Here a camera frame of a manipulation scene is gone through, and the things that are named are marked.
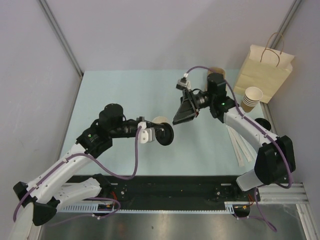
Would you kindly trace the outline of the black cup lid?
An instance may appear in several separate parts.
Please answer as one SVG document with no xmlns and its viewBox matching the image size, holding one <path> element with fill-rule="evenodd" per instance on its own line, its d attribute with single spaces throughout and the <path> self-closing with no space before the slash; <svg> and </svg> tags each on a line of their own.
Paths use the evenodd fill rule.
<svg viewBox="0 0 320 240">
<path fill-rule="evenodd" d="M 169 123 L 160 123 L 155 129 L 155 138 L 162 146 L 170 145 L 174 140 L 174 130 Z"/>
</svg>

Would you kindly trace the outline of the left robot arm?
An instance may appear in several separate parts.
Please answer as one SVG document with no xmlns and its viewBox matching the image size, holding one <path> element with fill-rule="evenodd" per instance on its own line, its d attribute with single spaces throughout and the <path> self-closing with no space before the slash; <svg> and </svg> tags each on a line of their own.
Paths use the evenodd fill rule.
<svg viewBox="0 0 320 240">
<path fill-rule="evenodd" d="M 116 174 L 98 161 L 98 157 L 113 146 L 113 139 L 134 138 L 134 168 L 129 176 Z M 32 206 L 32 222 L 41 226 L 50 221 L 57 211 L 85 199 L 105 200 L 111 188 L 102 174 L 95 174 L 88 180 L 61 189 L 76 172 L 90 162 L 121 180 L 133 179 L 138 171 L 138 144 L 158 141 L 163 146 L 170 145 L 174 138 L 172 126 L 167 122 L 156 123 L 139 117 L 126 119 L 123 107 L 111 103 L 104 107 L 98 118 L 76 139 L 71 149 L 39 177 L 25 183 L 18 182 L 13 190 L 19 199 L 13 220 L 18 218 L 21 207 Z"/>
</svg>

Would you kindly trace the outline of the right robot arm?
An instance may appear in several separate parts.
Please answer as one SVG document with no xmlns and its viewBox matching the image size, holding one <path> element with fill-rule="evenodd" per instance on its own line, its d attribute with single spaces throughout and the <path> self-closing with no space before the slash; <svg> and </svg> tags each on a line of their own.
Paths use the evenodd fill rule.
<svg viewBox="0 0 320 240">
<path fill-rule="evenodd" d="M 192 121 L 201 109 L 209 108 L 213 118 L 234 129 L 257 153 L 254 168 L 236 179 L 237 184 L 230 188 L 231 196 L 242 201 L 249 190 L 270 184 L 289 189 L 296 169 L 292 140 L 286 135 L 277 136 L 245 115 L 236 99 L 227 95 L 226 89 L 230 85 L 222 74 L 209 74 L 207 90 L 200 90 L 197 94 L 188 88 L 187 77 L 185 73 L 176 84 L 182 97 L 172 123 L 178 125 Z"/>
</svg>

